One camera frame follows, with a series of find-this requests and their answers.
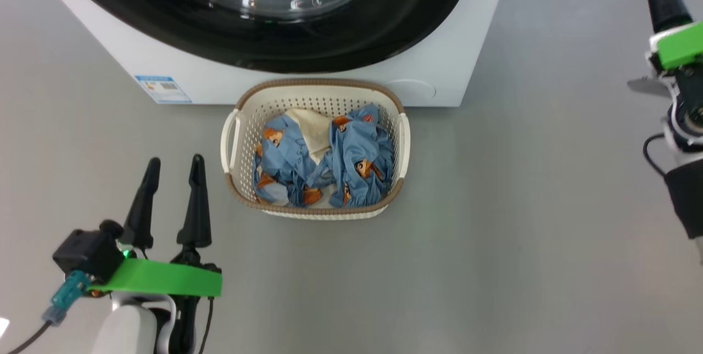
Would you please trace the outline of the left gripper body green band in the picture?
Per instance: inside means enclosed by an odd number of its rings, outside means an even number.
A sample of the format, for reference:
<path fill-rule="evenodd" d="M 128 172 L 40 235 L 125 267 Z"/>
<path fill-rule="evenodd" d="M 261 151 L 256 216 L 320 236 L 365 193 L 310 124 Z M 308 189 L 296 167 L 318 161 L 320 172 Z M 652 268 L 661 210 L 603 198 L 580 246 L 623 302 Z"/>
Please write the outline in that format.
<path fill-rule="evenodd" d="M 112 304 L 91 352 L 203 353 L 222 286 L 221 269 L 201 264 L 193 248 L 172 262 L 127 257 L 108 283 L 91 287 Z"/>

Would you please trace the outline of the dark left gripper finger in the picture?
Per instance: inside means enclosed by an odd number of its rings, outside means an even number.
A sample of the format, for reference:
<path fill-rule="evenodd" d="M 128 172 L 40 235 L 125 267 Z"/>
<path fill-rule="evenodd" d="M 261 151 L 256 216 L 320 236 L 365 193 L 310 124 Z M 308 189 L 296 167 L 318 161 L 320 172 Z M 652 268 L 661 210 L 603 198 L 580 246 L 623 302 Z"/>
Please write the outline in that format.
<path fill-rule="evenodd" d="M 140 250 L 153 247 L 154 239 L 151 235 L 153 197 L 160 184 L 160 167 L 159 158 L 151 158 L 148 162 L 141 184 L 126 216 L 125 231 L 121 235 L 121 243 L 123 244 L 131 245 Z"/>
<path fill-rule="evenodd" d="M 207 248 L 213 243 L 209 213 L 208 182 L 204 158 L 195 154 L 188 176 L 191 189 L 186 216 L 177 234 L 177 243 L 193 248 Z"/>

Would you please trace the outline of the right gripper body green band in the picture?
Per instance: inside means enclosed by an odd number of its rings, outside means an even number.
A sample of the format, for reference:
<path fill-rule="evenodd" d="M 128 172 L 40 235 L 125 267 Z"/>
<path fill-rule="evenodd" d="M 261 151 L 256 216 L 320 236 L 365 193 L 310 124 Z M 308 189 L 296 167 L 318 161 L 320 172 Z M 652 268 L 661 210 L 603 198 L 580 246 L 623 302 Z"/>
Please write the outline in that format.
<path fill-rule="evenodd" d="M 649 39 L 648 76 L 628 81 L 630 91 L 670 99 L 663 119 L 671 142 L 701 147 L 701 22 L 677 26 Z"/>

